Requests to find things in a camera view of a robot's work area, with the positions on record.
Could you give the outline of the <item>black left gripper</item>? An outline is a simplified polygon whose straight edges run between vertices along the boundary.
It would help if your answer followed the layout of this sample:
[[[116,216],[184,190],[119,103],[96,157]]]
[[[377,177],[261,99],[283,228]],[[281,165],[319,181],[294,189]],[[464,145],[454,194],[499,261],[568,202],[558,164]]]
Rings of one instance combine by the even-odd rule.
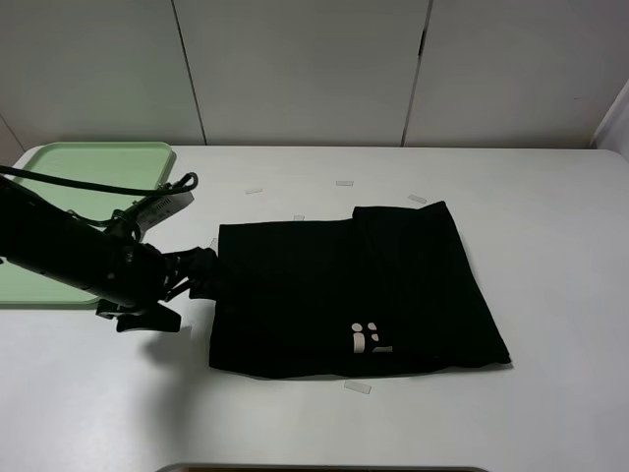
[[[105,272],[96,314],[117,320],[118,332],[178,332],[182,317],[162,302],[184,292],[193,300],[216,300],[216,280],[188,276],[212,274],[217,262],[211,248],[162,253],[149,244],[125,245],[115,253],[111,268]]]

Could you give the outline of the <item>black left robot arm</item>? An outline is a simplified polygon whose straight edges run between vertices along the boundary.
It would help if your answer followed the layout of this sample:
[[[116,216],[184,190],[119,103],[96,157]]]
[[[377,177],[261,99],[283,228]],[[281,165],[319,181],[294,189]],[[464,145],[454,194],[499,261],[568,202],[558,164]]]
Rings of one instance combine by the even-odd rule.
[[[143,243],[140,216],[158,200],[145,197],[99,224],[3,178],[1,256],[97,296],[97,314],[116,320],[120,332],[177,332],[181,317],[166,302],[183,292],[218,299],[218,258],[210,248],[161,253]]]

